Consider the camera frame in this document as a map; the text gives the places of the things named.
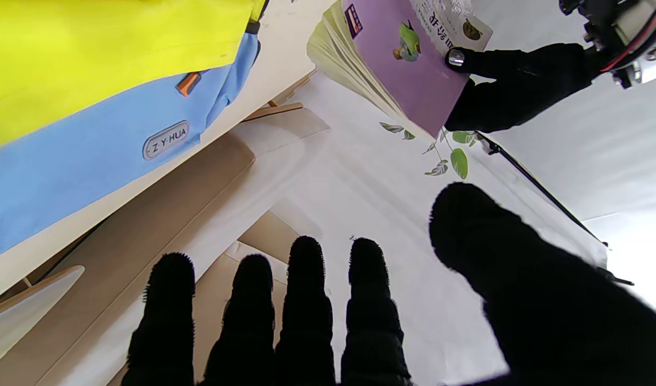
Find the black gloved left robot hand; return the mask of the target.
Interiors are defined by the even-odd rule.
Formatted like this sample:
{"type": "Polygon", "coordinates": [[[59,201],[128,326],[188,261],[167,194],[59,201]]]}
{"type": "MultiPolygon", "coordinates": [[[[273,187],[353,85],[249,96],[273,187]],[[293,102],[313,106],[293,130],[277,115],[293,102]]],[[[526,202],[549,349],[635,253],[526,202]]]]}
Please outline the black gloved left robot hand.
{"type": "Polygon", "coordinates": [[[555,43],[534,51],[451,49],[451,70],[487,79],[468,80],[446,120],[446,130],[492,133],[522,125],[561,100],[584,90],[600,74],[594,51],[555,43]]]}

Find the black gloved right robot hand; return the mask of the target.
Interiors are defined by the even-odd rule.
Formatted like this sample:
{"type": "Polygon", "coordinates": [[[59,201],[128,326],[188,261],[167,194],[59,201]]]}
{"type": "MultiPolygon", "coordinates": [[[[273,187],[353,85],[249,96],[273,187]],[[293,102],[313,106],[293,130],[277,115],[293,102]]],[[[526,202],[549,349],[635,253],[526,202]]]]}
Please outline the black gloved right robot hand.
{"type": "MultiPolygon", "coordinates": [[[[656,312],[580,257],[542,239],[468,183],[446,186],[429,218],[433,250],[484,301],[509,372],[480,385],[656,385],[656,312]]],[[[336,376],[331,301],[320,244],[294,240],[280,339],[272,269],[240,261],[201,385],[411,385],[404,333],[379,245],[356,239],[352,296],[336,376]]],[[[196,385],[194,268],[182,253],[153,266],[122,385],[196,385]]]]}

